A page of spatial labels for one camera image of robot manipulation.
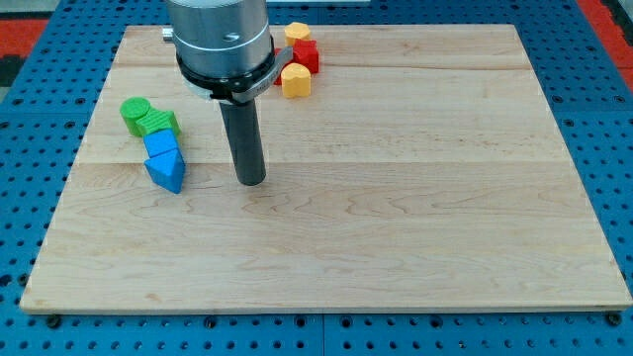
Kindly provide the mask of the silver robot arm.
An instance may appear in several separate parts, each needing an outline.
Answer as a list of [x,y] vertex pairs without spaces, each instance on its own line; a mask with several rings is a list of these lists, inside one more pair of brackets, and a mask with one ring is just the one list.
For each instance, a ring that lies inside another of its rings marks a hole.
[[242,105],[264,93],[293,59],[275,49],[265,0],[168,0],[171,41],[186,81]]

